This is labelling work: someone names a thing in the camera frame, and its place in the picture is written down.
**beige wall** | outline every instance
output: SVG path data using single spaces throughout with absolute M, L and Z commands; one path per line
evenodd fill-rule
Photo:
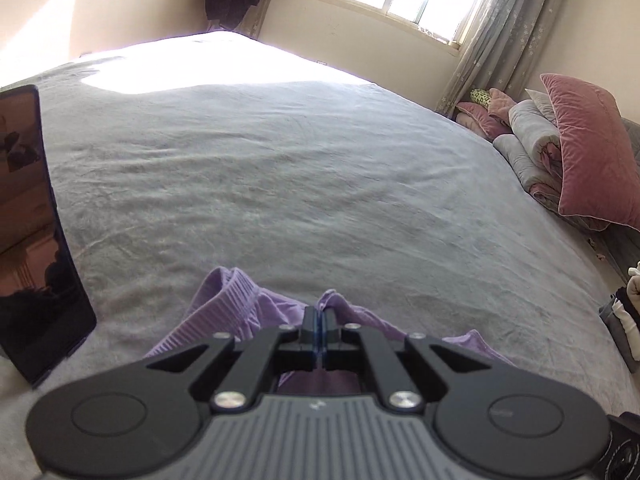
M 565 0 L 529 87 L 564 73 L 600 85 L 640 122 L 640 0 Z
M 271 0 L 259 39 L 433 108 L 457 55 L 376 18 L 318 0 Z
M 204 0 L 0 0 L 0 9 L 0 86 L 87 52 L 206 28 Z

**bed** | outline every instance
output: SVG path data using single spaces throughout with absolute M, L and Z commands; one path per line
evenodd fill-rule
M 22 428 L 36 398 L 141 358 L 214 266 L 309 303 L 335 288 L 404 330 L 475 328 L 608 412 L 640 411 L 598 318 L 616 272 L 462 126 L 227 32 L 83 57 L 30 82 L 98 326 L 36 392 L 0 364 L 3 479 L 38 472 Z

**purple clothing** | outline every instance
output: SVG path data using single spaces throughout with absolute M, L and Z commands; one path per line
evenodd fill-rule
M 237 338 L 251 339 L 258 330 L 280 324 L 300 325 L 305 304 L 256 285 L 241 269 L 218 267 L 204 279 L 191 301 L 183 321 L 159 342 L 147 356 L 153 356 L 210 337 L 214 332 L 229 332 Z M 364 307 L 349 304 L 335 290 L 326 291 L 316 309 L 330 308 L 338 324 L 360 323 L 379 329 L 388 339 L 402 340 L 406 335 L 391 323 Z M 512 364 L 493 350 L 476 330 L 444 341 L 470 349 L 493 359 Z M 350 372 L 294 372 L 278 392 L 288 394 L 348 394 L 359 392 L 357 377 Z

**smartphone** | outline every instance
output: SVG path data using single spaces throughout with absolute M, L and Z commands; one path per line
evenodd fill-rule
M 58 217 L 38 89 L 0 92 L 2 353 L 36 387 L 95 324 Z

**gray curtain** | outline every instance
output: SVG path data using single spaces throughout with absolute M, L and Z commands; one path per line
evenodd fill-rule
M 257 6 L 249 7 L 249 10 L 244 15 L 242 22 L 240 22 L 240 25 L 234 29 L 234 32 L 238 32 L 239 34 L 243 34 L 244 36 L 257 40 L 262 24 L 264 23 L 264 17 L 267 15 L 267 8 L 269 7 L 270 2 L 271 0 L 260 0 Z M 219 28 L 220 24 L 218 20 L 213 20 L 209 22 L 207 32 L 212 32 Z
M 451 117 L 472 88 L 497 88 L 517 100 L 561 4 L 562 0 L 484 0 L 436 111 Z

